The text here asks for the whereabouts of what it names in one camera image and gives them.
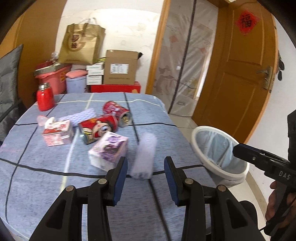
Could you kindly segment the right hand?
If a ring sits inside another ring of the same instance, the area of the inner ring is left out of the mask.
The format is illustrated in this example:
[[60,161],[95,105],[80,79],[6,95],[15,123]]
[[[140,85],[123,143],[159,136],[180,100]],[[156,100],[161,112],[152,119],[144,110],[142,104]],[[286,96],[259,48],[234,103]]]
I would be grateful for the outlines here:
[[[268,204],[267,204],[267,209],[265,213],[265,218],[266,221],[269,221],[274,215],[275,215],[275,201],[276,201],[276,188],[277,188],[277,182],[273,181],[270,185],[270,188],[273,189],[273,192],[268,198]],[[291,194],[288,195],[287,197],[287,204],[290,204],[293,198],[291,199]],[[280,223],[280,227],[285,227],[288,225],[287,218]]]

